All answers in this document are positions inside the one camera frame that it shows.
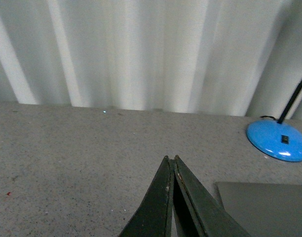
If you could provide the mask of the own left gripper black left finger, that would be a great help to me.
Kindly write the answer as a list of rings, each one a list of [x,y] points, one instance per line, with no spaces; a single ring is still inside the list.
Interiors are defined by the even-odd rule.
[[[173,160],[165,156],[121,237],[171,236],[174,179]]]

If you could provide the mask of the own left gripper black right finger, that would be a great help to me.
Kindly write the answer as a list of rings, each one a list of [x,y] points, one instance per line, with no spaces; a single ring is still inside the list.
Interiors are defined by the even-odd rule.
[[[249,237],[179,156],[174,158],[174,216],[180,237]]]

